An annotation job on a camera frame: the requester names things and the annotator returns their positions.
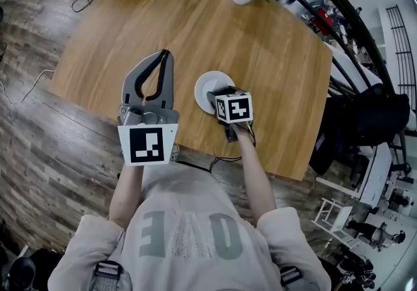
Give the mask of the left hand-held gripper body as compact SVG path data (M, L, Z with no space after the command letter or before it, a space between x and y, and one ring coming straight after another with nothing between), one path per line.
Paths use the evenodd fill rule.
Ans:
M119 118L118 133L126 165L169 162L179 126L176 110L123 104Z

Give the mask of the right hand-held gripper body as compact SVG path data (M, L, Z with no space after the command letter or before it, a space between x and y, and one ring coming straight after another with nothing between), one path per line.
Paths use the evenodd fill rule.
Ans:
M248 126L253 122L251 94L228 85L213 91L208 91L207 100L214 108L216 120L225 127L227 142L236 142L238 140L237 135L231 125L243 124Z

